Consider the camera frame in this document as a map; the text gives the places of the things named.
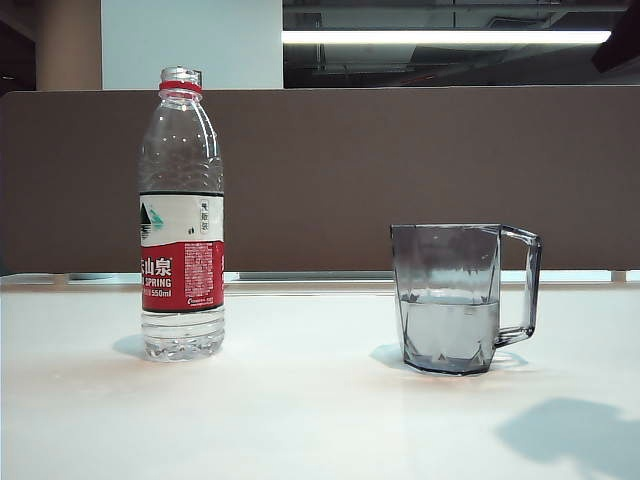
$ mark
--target water in cup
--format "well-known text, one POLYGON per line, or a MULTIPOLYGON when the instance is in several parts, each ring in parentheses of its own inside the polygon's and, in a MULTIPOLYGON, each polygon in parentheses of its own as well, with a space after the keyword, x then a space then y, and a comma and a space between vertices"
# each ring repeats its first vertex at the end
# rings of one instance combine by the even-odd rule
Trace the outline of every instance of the water in cup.
POLYGON ((499 302, 469 304, 468 299, 455 297, 441 301, 415 295, 402 298, 403 337, 410 363, 446 372, 488 368, 498 337, 499 302))

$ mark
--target bottle base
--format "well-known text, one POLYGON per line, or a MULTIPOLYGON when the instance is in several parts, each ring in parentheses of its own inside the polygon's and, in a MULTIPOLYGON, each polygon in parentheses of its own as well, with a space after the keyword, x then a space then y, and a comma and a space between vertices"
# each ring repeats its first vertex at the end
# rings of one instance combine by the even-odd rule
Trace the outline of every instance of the bottle base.
POLYGON ((182 338, 144 337, 144 350, 154 362, 188 362, 208 358, 218 350, 224 340, 224 330, 209 335, 182 338))

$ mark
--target plastic bottle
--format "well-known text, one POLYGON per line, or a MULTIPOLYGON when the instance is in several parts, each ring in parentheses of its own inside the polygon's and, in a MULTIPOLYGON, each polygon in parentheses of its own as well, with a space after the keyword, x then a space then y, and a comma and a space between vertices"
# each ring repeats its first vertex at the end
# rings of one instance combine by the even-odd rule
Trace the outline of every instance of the plastic bottle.
POLYGON ((222 159, 202 75, 165 68, 139 161, 142 333, 148 358, 208 357, 224 339, 222 159))

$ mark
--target fluorescent light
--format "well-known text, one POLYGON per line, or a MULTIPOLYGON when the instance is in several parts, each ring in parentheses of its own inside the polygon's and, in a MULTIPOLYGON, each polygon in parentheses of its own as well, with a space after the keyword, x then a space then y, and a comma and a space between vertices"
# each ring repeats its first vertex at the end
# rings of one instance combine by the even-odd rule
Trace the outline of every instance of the fluorescent light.
POLYGON ((287 30, 286 44, 413 45, 586 45, 600 44, 611 32, 575 30, 287 30))

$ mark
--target glass cup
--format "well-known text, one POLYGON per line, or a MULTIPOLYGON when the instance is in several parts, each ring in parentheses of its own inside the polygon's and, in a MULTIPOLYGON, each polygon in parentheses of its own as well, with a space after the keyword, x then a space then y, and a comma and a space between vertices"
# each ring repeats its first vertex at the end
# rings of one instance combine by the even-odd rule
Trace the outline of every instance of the glass cup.
POLYGON ((542 240, 500 224, 392 225, 396 311, 404 362, 465 375, 489 370, 496 348, 533 335, 542 240), (528 245, 525 314, 500 327, 503 236, 528 245))

